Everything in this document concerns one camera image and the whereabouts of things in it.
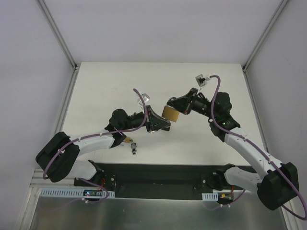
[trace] white table surface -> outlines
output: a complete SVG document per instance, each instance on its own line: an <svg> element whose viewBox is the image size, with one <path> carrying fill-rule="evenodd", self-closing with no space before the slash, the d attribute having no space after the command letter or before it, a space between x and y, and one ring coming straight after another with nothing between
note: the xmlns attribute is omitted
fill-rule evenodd
<svg viewBox="0 0 307 230"><path fill-rule="evenodd" d="M198 87L195 76L217 74L220 91L227 92L233 105L231 115L261 147L262 141L245 79L239 64L201 63L101 63L83 62L72 93L63 131L69 136L97 133L108 124L117 108L127 114L140 112L132 88L150 96L149 104L161 115L167 100ZM217 80L202 89L211 100ZM128 133L137 143L137 154L129 144L100 149L79 157L107 163L249 165L235 150L215 137L207 118L191 112L180 114L171 130L147 133L146 128Z"/></svg>

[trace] silver metal surface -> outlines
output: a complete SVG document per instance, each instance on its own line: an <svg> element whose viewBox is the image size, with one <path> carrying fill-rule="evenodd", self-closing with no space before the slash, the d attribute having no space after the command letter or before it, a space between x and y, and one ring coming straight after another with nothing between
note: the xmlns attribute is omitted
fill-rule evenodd
<svg viewBox="0 0 307 230"><path fill-rule="evenodd" d="M67 45L66 45L66 42L64 41L64 38L62 37L62 34L61 32L59 31L59 28L57 26L57 24L55 23L52 15L51 15L51 12L50 10L48 9L48 6L46 5L45 1L44 0L36 0L39 7L41 8L44 16L46 17L46 20L54 34L54 36L56 37L58 43L59 43L59 46L61 47L61 49L63 50L66 58L68 59L68 61L70 62L71 66L73 68L76 68L76 62L74 61Z"/></svg>
<svg viewBox="0 0 307 230"><path fill-rule="evenodd" d="M42 209L60 207L72 198L40 197ZM280 209L270 211L257 196L246 193L230 208L215 202L108 199L103 203L76 201L55 212L36 209L32 230L285 230Z"/></svg>
<svg viewBox="0 0 307 230"><path fill-rule="evenodd" d="M62 130L64 120L65 120L65 116L66 116L66 113L67 113L67 109L68 109L68 106L69 106L69 102L70 102L70 99L71 99L73 87L75 85L75 82L76 82L76 79L77 79L77 76L78 76L78 72L79 72L79 67L77 67L71 75L71 79L70 79L70 82L68 84L67 90L65 92L65 97L63 99L63 102L62 102L62 105L61 105L61 110L59 112L59 116L58 116L57 121L56 121L56 126L55 126L55 129L53 130L52 135L54 135L57 132ZM28 190L27 198L26 198L26 201L24 203L23 210L22 210L21 215L18 219L17 229L19 229L19 230L28 230L30 228L30 224L32 222L34 210L36 208L36 203L37 203L37 200L38 200L38 195L39 195L39 192L41 191L42 187L52 187L52 188L54 188L55 186L63 187L63 188L73 187L73 178L68 179L67 181L64 179L63 182L65 184L61 183L58 186L58 185L54 185L54 183L52 183L50 180L43 180L42 179L42 173L43 173L43 171L41 169L37 169L34 172L34 175L33 175L33 178L32 178L31 184L30 184L30 188Z"/></svg>
<svg viewBox="0 0 307 230"><path fill-rule="evenodd" d="M245 65L243 66L244 70L247 70L249 68L249 66L250 66L251 62L253 61L254 57L256 56L257 52L261 48L261 46L264 43L265 39L269 35L269 33L272 30L272 28L274 27L276 21L278 20L278 18L280 17L280 15L282 14L282 12L284 11L285 7L288 5L289 2L290 2L290 0L282 0L279 3L276 11L274 12L274 14L271 17L269 23L267 24L267 26L265 27L264 31L262 32L259 40L257 41L255 47L253 48L253 51L251 52L250 56L248 57Z"/></svg>

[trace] black bracket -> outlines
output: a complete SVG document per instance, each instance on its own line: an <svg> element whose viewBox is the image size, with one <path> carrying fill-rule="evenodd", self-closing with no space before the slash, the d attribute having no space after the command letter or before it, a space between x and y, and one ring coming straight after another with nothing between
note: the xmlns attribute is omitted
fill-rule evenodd
<svg viewBox="0 0 307 230"><path fill-rule="evenodd" d="M96 169L96 174L89 180L90 182L101 185L107 190L114 191L116 186L116 176L113 172L102 170L94 161L88 160ZM74 186L77 187L95 187L78 178L75 178Z"/></svg>
<svg viewBox="0 0 307 230"><path fill-rule="evenodd" d="M169 130L171 123L170 121L166 120L165 118L156 114L150 105L146 106L147 114L146 114L146 121L143 126L146 126L147 132L154 132L158 131L159 129L162 130ZM144 113L134 113L133 115L128 115L123 109L116 109L112 113L112 117L109 120L109 125L106 127L108 130L127 130L136 128L142 124L144 119Z"/></svg>
<svg viewBox="0 0 307 230"><path fill-rule="evenodd" d="M280 170L299 190L297 168L289 162L287 164L282 164ZM268 171L268 174L257 187L257 194L260 201L270 210L275 210L296 197L295 191L277 170Z"/></svg>
<svg viewBox="0 0 307 230"><path fill-rule="evenodd" d="M212 174L210 177L208 177L206 184L211 188L215 189L218 191L222 191L226 186L229 186L230 184L226 181L225 178L225 172L232 168L235 167L233 164L227 164L224 165L223 167L219 168L216 170L215 174Z"/></svg>
<svg viewBox="0 0 307 230"><path fill-rule="evenodd" d="M39 152L35 161L43 170L45 170L53 156L69 141L70 137L64 132L57 133ZM67 146L65 151L61 153L50 166L47 172L48 178L54 183L64 179L71 171L79 152L79 146L74 144Z"/></svg>
<svg viewBox="0 0 307 230"><path fill-rule="evenodd" d="M212 121L211 102L209 102L207 98L199 97L197 93L198 89L192 88L184 96L170 98L166 104L185 115L188 115L191 111L195 111L208 117L211 131L224 142L225 132L217 128ZM226 92L218 92L214 103L214 118L219 126L227 130L240 127L240 124L230 115L231 109L232 105L230 103L229 94Z"/></svg>

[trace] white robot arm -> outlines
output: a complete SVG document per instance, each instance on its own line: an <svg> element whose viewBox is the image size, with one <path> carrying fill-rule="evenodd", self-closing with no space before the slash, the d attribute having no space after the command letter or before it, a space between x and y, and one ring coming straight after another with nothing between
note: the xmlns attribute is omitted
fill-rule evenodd
<svg viewBox="0 0 307 230"><path fill-rule="evenodd" d="M257 194L268 209L275 210L297 196L297 192L278 171L282 171L298 190L297 169L290 162L283 164L250 140L240 124L230 115L232 105L229 95L218 92L218 76L203 78L199 75L196 79L201 87L212 77L218 78L219 83L211 102L198 89L192 88L186 95L172 97L166 104L185 115L195 111L208 117L213 134L234 148L256 171L251 173L231 164L225 165L206 180L210 188L222 190L225 185L237 185Z"/></svg>
<svg viewBox="0 0 307 230"><path fill-rule="evenodd" d="M79 161L77 157L99 149L114 148L126 139L123 132L142 126L149 133L160 129L169 131L170 122L157 115L150 105L144 106L144 112L130 116L123 109L115 110L105 130L98 134L70 137L64 132L57 133L35 158L44 170L43 178L49 178L52 182L65 177L83 178L91 183L101 184L104 178L102 170L93 161Z"/></svg>

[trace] brown tape roll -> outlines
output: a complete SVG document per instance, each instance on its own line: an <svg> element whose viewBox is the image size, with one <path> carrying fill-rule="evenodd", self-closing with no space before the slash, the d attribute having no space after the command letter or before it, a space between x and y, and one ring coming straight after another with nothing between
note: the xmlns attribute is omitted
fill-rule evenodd
<svg viewBox="0 0 307 230"><path fill-rule="evenodd" d="M125 143L129 143L129 142L130 142L130 140L131 140L131 138L130 138L130 137L126 137L126 139L124 139L124 142L125 142Z"/></svg>
<svg viewBox="0 0 307 230"><path fill-rule="evenodd" d="M162 117L169 121L176 122L179 116L179 112L171 107L168 107L167 105L164 106L164 110L162 112Z"/></svg>

